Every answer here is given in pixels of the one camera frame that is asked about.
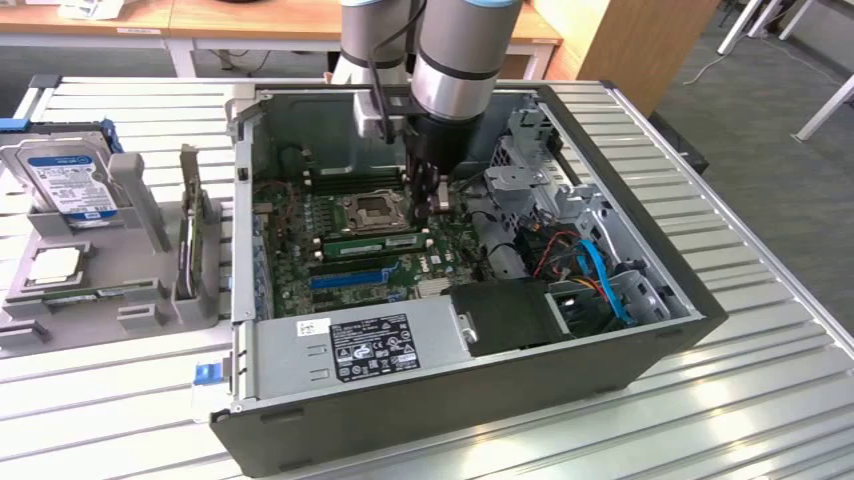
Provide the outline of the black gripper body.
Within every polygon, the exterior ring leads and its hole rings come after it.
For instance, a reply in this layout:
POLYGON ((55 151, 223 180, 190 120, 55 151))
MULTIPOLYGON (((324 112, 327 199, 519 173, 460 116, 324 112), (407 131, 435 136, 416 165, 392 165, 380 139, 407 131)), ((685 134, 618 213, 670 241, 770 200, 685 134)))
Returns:
POLYGON ((404 145, 407 174, 419 165, 431 165, 440 175, 450 175, 466 160, 476 133, 476 118, 451 121, 432 115, 407 117, 404 145))

